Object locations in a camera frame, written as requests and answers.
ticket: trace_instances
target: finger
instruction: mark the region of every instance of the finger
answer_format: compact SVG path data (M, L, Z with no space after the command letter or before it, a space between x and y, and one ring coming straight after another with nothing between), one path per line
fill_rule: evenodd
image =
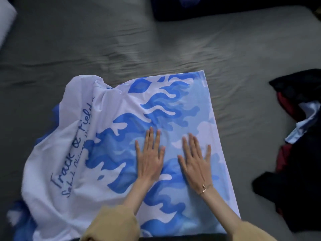
M156 140L155 140L155 144L154 144L154 149L158 150L160 141L161 141L161 131L158 129L157 133L156 133Z
M205 160L206 160L208 163L211 162L211 151L212 151L211 145L208 145L208 146L207 146L207 151L206 151L206 156L205 156Z
M194 143L194 138L193 134L189 134L189 147L191 148L192 156L196 157L197 156L197 151Z
M150 127L148 149L153 149L153 144L154 144L154 130L153 130L153 127Z
M189 159L192 158L191 150L189 149L189 146L187 144L187 140L185 137L182 138L182 142L183 142L184 153L185 153L186 159L188 161Z
M141 151L140 151L139 143L138 143L137 140L135 140L135 148L136 148L136 155L137 155L137 156L140 156Z
M161 162L164 162L164 155L165 155L165 146L162 146L159 151L159 160Z
M181 155L177 155L177 158L179 160L179 165L181 166L183 173L186 174L187 173L187 166L186 166L186 162L184 157L182 157Z
M149 130L146 130L146 136L145 136L145 143L144 143L144 150L143 152L146 152L147 148L148 148L148 140L149 140Z
M198 139L196 138L196 136L194 136L194 143L195 143L195 147L196 147L196 151L197 151L198 157L200 159L202 159L203 158L202 151L201 151L200 144L199 144Z

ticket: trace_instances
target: person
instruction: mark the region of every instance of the person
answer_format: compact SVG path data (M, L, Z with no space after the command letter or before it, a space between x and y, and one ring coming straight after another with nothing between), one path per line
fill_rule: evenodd
M96 218L87 228L80 241L137 241L140 226L135 217L142 201L155 181L158 180L163 168L165 147L159 148L161 133L154 132L151 127L146 132L143 150L136 141L138 178L122 205L114 208L103 206ZM182 138L185 158L178 155L179 164L190 187L205 201L209 209L221 223L233 241L273 241L272 236L258 227L242 221L239 216L225 203L213 187L211 178L211 146L207 147L205 159L198 139L189 134L189 144Z

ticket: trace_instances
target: forearm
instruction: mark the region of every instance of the forearm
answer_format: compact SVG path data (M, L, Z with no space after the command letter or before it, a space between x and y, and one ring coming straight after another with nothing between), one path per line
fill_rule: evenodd
M147 191L151 186L152 183L150 181L138 178L135 181L129 194L126 196L123 205L130 208L133 211L134 215L136 215L139 207L142 204L142 201L145 198L145 195L147 194Z
M221 223L227 234L233 236L237 227L242 222L239 216L225 203L214 187L209 187L206 192L201 194L201 197Z

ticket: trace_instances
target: person's right hand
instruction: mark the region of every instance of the person's right hand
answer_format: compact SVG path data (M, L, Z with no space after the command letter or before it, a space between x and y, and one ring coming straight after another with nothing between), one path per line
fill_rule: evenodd
M182 138L182 142L186 160L181 155L178 155L179 164L191 188L197 194L201 194L203 185L207 187L212 184L211 146L207 146L204 160L196 136L189 134L189 146L185 137Z

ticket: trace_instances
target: yellow sleeve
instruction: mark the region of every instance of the yellow sleeve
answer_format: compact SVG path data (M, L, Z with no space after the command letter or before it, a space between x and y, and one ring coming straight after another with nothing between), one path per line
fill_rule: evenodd
M262 229L252 225L249 222L243 221L235 234L233 235L233 241L276 241L271 235Z
M80 241L137 241L139 235L140 226L130 209L103 206Z

